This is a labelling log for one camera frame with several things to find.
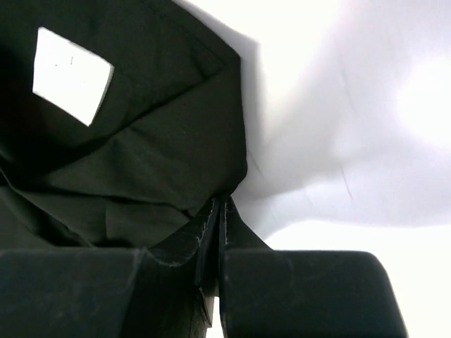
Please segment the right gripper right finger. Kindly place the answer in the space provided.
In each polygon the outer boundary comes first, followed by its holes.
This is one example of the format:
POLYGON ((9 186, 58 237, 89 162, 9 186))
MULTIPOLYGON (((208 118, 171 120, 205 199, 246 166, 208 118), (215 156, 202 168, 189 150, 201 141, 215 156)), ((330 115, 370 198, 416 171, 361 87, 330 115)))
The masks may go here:
POLYGON ((232 199, 221 205, 220 316, 226 337, 406 337, 381 262, 364 251, 266 245, 232 199))

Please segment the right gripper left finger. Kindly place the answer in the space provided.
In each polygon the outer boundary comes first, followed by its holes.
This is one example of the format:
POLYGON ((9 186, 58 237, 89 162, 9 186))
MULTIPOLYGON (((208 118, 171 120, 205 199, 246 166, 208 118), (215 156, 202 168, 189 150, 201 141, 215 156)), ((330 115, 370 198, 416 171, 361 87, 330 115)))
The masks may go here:
POLYGON ((204 337, 220 203, 151 249, 1 252, 2 337, 204 337))

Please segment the black long sleeve shirt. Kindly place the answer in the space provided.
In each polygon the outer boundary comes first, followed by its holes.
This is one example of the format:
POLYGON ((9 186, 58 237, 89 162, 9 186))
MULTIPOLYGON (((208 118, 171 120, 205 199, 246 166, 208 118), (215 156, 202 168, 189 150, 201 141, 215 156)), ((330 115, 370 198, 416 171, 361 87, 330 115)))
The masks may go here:
POLYGON ((247 172, 239 55, 172 1, 1 2, 1 246, 151 247, 247 172), (32 92, 39 28, 112 64, 85 126, 32 92))

